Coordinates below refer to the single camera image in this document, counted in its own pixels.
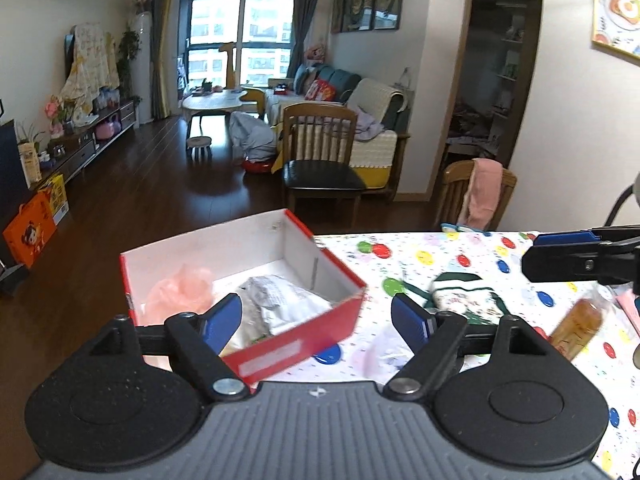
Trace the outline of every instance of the window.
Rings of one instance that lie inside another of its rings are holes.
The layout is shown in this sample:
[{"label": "window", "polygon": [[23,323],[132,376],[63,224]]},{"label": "window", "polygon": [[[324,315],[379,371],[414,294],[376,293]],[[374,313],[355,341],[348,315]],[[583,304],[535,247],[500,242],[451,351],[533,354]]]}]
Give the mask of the window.
[{"label": "window", "polygon": [[269,68],[273,69],[276,65],[276,60],[273,57],[250,57],[249,68]]},{"label": "window", "polygon": [[218,49],[233,41],[241,84],[266,86],[287,73],[291,51],[293,0],[185,0],[191,7],[181,25],[190,86],[204,78],[224,84],[226,54]]},{"label": "window", "polygon": [[205,59],[189,62],[189,72],[206,72],[207,61]]},{"label": "window", "polygon": [[191,27],[191,36],[208,36],[209,25],[193,25]]}]

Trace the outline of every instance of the baseboard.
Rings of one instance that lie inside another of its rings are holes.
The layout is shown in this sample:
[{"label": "baseboard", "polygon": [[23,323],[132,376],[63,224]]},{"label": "baseboard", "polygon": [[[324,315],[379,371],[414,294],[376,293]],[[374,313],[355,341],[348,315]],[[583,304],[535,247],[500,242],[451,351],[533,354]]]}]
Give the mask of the baseboard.
[{"label": "baseboard", "polygon": [[396,193],[394,202],[428,202],[426,193]]}]

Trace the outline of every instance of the door frame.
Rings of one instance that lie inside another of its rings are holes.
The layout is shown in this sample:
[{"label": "door frame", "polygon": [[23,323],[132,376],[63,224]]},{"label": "door frame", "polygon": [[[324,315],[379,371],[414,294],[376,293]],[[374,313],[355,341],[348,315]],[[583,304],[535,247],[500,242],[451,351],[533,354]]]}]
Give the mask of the door frame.
[{"label": "door frame", "polygon": [[[500,162],[503,164],[505,168],[508,168],[508,165],[511,161],[511,155],[513,154],[513,148],[518,139],[518,133],[520,132],[520,124],[522,122],[522,116],[524,114],[524,109],[526,108],[527,98],[529,96],[529,87],[531,83],[531,79],[533,76],[533,68],[535,66],[535,59],[538,51],[538,38],[540,33],[540,15],[542,13],[542,0],[529,0],[532,3],[532,10],[537,9],[538,20],[537,27],[529,30],[527,28],[527,23],[529,23],[529,7],[527,7],[527,20],[526,20],[526,33],[524,36],[524,42],[521,48],[521,54],[526,52],[526,47],[529,45],[531,48],[530,55],[532,55],[531,63],[526,66],[526,72],[520,73],[518,72],[518,82],[516,84],[516,88],[514,89],[514,101],[513,107],[515,108],[518,105],[518,110],[522,110],[519,114],[519,117],[516,114],[513,115],[513,122],[509,126],[513,126],[510,128],[510,135],[506,137],[508,141],[505,144],[508,144],[510,147],[509,153],[507,153],[506,148],[502,149],[502,143],[500,144],[500,149],[498,149],[498,157],[500,158]],[[471,21],[471,7],[473,0],[465,0],[465,9],[463,15],[463,23],[462,23],[462,32],[460,33],[460,43],[458,45],[458,54],[456,57],[456,64],[454,67],[453,78],[451,81],[451,88],[449,91],[449,101],[447,103],[447,111],[445,113],[445,120],[442,124],[442,130],[440,132],[440,141],[438,143],[438,149],[436,150],[436,157],[433,161],[433,166],[431,168],[431,176],[429,178],[429,184],[427,186],[427,191],[424,196],[424,200],[430,200],[433,198],[433,188],[436,183],[436,179],[438,177],[438,173],[440,171],[440,165],[442,163],[442,155],[444,154],[444,148],[447,143],[447,137],[449,136],[449,125],[451,122],[451,118],[453,117],[453,110],[456,103],[456,95],[458,94],[458,88],[460,86],[460,76],[462,74],[462,65],[465,58],[466,51],[466,38],[469,32],[469,23]]]}]

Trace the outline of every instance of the pink plastic bag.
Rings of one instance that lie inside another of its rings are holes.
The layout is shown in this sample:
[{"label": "pink plastic bag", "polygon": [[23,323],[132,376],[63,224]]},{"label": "pink plastic bag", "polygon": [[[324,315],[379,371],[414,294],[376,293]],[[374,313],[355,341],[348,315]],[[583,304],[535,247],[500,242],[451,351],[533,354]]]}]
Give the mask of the pink plastic bag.
[{"label": "pink plastic bag", "polygon": [[213,273],[187,265],[172,277],[157,282],[146,297],[141,325],[160,325],[181,312],[204,314],[213,305]]}]

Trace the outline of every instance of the polka dot tablecloth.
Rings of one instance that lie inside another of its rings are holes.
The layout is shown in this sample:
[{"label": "polka dot tablecloth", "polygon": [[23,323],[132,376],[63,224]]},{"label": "polka dot tablecloth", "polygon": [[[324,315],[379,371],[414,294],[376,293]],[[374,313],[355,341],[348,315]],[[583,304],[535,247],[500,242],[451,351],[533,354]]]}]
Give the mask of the polka dot tablecloth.
[{"label": "polka dot tablecloth", "polygon": [[[354,381],[367,378],[364,361],[373,340],[391,324],[391,298],[406,292],[402,282],[428,290],[442,272],[478,274],[542,335],[549,334],[591,283],[530,283],[520,259],[532,233],[390,233],[316,237],[367,283],[367,296],[353,335],[328,352],[273,376],[281,381]],[[414,298],[420,304],[418,296]],[[609,427],[594,462],[613,478],[632,477],[640,451],[636,416],[640,410],[640,370],[632,355],[640,338],[614,315],[574,359],[575,366],[604,394]],[[471,358],[474,366],[486,359]]]}]

